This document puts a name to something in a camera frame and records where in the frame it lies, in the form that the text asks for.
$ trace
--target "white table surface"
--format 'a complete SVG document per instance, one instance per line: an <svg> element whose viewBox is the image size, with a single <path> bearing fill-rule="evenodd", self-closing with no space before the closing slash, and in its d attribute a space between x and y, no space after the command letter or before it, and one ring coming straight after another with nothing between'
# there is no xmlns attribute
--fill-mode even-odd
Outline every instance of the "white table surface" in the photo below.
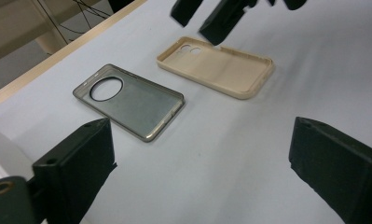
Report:
<svg viewBox="0 0 372 224"><path fill-rule="evenodd" d="M73 89L107 63L180 91L186 105L152 143L112 124L118 168L91 223L343 223L291 170L297 116L372 147L372 0L309 0L297 11L259 1L223 45L270 57L276 70L241 101L158 68L156 57L198 29L170 19L175 1L150 0L0 105L0 134L35 161L102 116Z"/></svg>

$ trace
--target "black plastic mount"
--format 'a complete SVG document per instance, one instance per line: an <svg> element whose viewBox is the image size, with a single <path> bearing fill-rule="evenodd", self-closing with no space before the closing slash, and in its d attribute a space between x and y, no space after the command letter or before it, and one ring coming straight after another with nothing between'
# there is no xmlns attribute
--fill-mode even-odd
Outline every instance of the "black plastic mount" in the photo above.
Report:
<svg viewBox="0 0 372 224"><path fill-rule="evenodd" d="M317 120L296 118L291 168L346 222L372 224L372 148Z"/></svg>
<svg viewBox="0 0 372 224"><path fill-rule="evenodd" d="M0 223L79 223L116 166L110 120L86 123L33 164L31 180L0 179Z"/></svg>
<svg viewBox="0 0 372 224"><path fill-rule="evenodd" d="M194 16L203 0L177 0L171 16L181 25L186 26ZM275 0L268 0L273 6ZM283 0L290 10L297 10L307 0ZM254 7L257 0L221 0L212 14L200 27L200 33L213 45L223 42L245 13L246 7Z"/></svg>

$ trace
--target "gray phone case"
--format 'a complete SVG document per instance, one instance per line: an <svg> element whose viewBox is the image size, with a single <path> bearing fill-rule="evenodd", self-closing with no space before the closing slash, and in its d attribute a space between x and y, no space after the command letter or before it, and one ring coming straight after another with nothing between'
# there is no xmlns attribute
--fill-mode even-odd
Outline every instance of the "gray phone case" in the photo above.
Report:
<svg viewBox="0 0 372 224"><path fill-rule="evenodd" d="M92 90L103 80L116 78L122 88L98 101ZM185 103L183 94L107 64L73 91L73 95L145 142L152 141Z"/></svg>

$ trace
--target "phone case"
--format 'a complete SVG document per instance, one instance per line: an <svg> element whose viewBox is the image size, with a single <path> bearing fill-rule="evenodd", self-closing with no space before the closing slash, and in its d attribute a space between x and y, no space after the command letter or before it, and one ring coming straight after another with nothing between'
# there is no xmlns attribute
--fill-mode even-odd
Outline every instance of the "phone case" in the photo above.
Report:
<svg viewBox="0 0 372 224"><path fill-rule="evenodd" d="M93 99L94 87L109 78L120 80L121 89L109 99ZM152 141L185 103L180 92L112 64L105 65L75 88L73 95L145 142Z"/></svg>
<svg viewBox="0 0 372 224"><path fill-rule="evenodd" d="M273 71L267 57L184 36L157 57L160 68L238 99L255 96Z"/></svg>

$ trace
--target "cable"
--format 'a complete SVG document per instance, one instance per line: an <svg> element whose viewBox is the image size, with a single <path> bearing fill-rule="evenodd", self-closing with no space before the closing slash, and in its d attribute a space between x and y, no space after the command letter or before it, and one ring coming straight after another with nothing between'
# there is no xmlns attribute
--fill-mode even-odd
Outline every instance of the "cable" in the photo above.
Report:
<svg viewBox="0 0 372 224"><path fill-rule="evenodd" d="M88 24L88 27L89 27L90 29L92 29L92 27L90 26L90 22L87 20L87 17L86 17L86 14L84 13L83 8L81 8L81 5L80 5L78 2L77 2L77 5L78 5L78 7L80 8L81 13L83 13L84 19L86 20L86 22L87 22L87 24Z"/></svg>
<svg viewBox="0 0 372 224"><path fill-rule="evenodd" d="M84 7L90 8L90 9L93 10L94 12L99 11L99 12L103 13L104 15L108 16L108 17L111 16L111 15L109 15L109 14L107 14L107 13L105 13L105 12L103 12L103 11L97 9L97 8L90 7L89 5L87 5L87 4L86 4L85 2L83 2L82 0L79 0L79 1L80 1L79 3L80 3L81 5L83 5Z"/></svg>
<svg viewBox="0 0 372 224"><path fill-rule="evenodd" d="M55 29L58 31L58 33L60 33L60 35L61 35L62 39L64 40L64 42L65 42L66 44L68 44L67 41L66 41L66 39L64 38L63 34L61 33L60 29L59 29L58 26L55 24L54 20L49 16L48 12L47 12L46 9L43 7L43 5L41 4L40 0L37 0L37 2L38 2L38 4L41 6L41 8L43 8L43 10L44 10L44 12L46 13L46 15L48 16L49 20L50 20L50 21L52 22L52 24L55 26Z"/></svg>
<svg viewBox="0 0 372 224"><path fill-rule="evenodd" d="M97 14L95 11L89 11L88 9L86 9L87 12L89 12L90 14L94 15L94 16L97 16L97 17L100 17L104 20L107 19L107 17L104 17L104 16L101 16L100 14Z"/></svg>
<svg viewBox="0 0 372 224"><path fill-rule="evenodd" d="M61 26L61 28L66 29L66 30L71 31L71 32L76 33L76 34L81 34L81 35L85 34L85 32L74 31L72 29L67 28L66 26L63 26L63 25L60 25L60 26Z"/></svg>

